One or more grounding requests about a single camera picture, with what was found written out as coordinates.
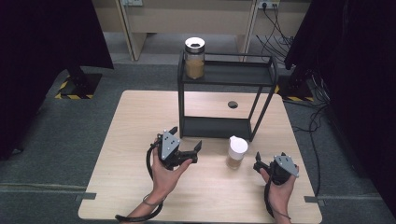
hole in shelf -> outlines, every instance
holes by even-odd
[[[228,102],[228,107],[230,107],[231,109],[236,109],[238,107],[238,103],[235,101],[230,101]]]

hazard stripe tape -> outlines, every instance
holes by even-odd
[[[70,80],[70,76],[66,78],[66,80],[62,83],[61,87],[58,90],[58,93],[55,95],[55,99],[68,99],[68,100],[81,100],[81,99],[92,99],[93,95],[69,95],[62,94],[62,89],[67,85],[67,82]]]
[[[275,93],[279,92],[279,86],[276,85]],[[314,101],[314,97],[297,97],[297,96],[282,96],[283,100],[290,100],[290,101]]]

power outlet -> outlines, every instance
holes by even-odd
[[[265,9],[274,9],[276,6],[279,7],[279,1],[261,0],[259,3],[259,8],[262,8],[263,3],[267,4]]]
[[[131,7],[142,7],[143,0],[124,0],[124,5]]]

wrist strap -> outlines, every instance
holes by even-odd
[[[116,219],[119,222],[144,222],[144,221],[147,221],[153,217],[156,217],[161,212],[162,209],[163,209],[163,203],[160,203],[160,204],[158,204],[157,210],[155,210],[150,215],[143,216],[143,217],[123,217],[120,215],[116,215]]]
[[[146,196],[143,198],[143,203],[146,204],[146,205],[148,205],[148,206],[151,206],[151,207],[157,207],[158,205],[160,205],[160,203],[163,203],[163,201],[165,201],[165,199],[166,199],[166,197],[164,197],[163,200],[160,201],[159,203],[148,203],[148,202],[146,202],[146,199],[147,199],[148,196],[149,196],[149,194],[146,195]]]
[[[272,176],[273,176],[273,174],[274,173],[270,174],[270,178],[268,179],[268,183],[265,185],[265,189],[264,189],[264,201],[265,201],[265,206],[267,207],[267,212],[271,215],[271,217],[274,217],[274,212],[276,212],[276,213],[280,214],[282,217],[286,217],[288,219],[291,219],[291,217],[276,211],[272,207],[272,205],[270,203],[269,193],[270,193],[270,187],[271,187],[271,184],[272,184]]]

floor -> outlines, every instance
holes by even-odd
[[[0,161],[0,223],[116,223],[78,217],[80,196],[88,185],[117,107],[115,99],[126,89],[174,89],[172,80],[159,85],[151,80],[175,73],[174,65],[178,63],[184,41],[191,36],[195,35],[149,34],[140,59],[132,61],[124,35],[105,33],[116,69],[91,69],[104,74],[93,100],[54,99],[67,75],[61,73],[24,140],[25,151],[8,161]],[[205,40],[206,51],[236,52],[231,35],[198,36]],[[285,54],[283,49],[287,49],[281,40],[278,36],[269,41],[277,50],[271,51],[276,53],[279,67],[283,66],[280,52]],[[249,53],[260,54],[262,49],[258,38],[251,40]],[[283,75],[290,72],[282,69]],[[319,115],[320,128],[313,133],[319,169],[309,133],[304,132],[318,107],[309,102],[303,105],[285,102],[285,107],[313,189],[317,190],[321,183],[318,199],[322,223],[396,223],[371,181],[359,178],[351,167],[324,114]]]

